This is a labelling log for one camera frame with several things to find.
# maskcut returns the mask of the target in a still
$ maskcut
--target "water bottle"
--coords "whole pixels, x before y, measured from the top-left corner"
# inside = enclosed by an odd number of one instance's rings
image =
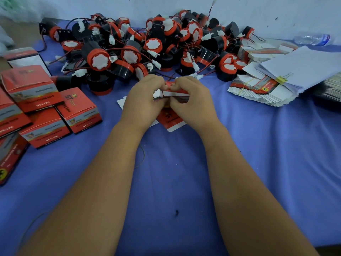
[[[302,33],[295,36],[294,42],[299,45],[326,46],[332,43],[329,34]]]

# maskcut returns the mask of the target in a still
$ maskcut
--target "blue tablecloth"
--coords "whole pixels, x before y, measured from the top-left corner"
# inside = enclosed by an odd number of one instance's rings
[[[46,42],[44,60],[63,54],[58,43]],[[341,51],[337,46],[326,49]],[[59,75],[61,67],[54,63],[50,70]],[[230,83],[215,74],[201,82],[210,89],[220,121],[246,160],[310,242],[341,243],[341,115],[317,107],[309,97],[280,108],[249,101],[228,93]],[[84,85],[103,123],[39,150],[29,147],[0,188],[0,255],[13,255],[30,223],[53,210],[75,183],[120,119],[116,101],[135,83],[117,81],[106,96],[95,96]],[[169,133],[157,124],[141,145],[146,157],[134,171],[116,254],[226,255],[198,134],[188,125]],[[142,159],[139,148],[136,165]],[[46,216],[29,228],[25,240]]]

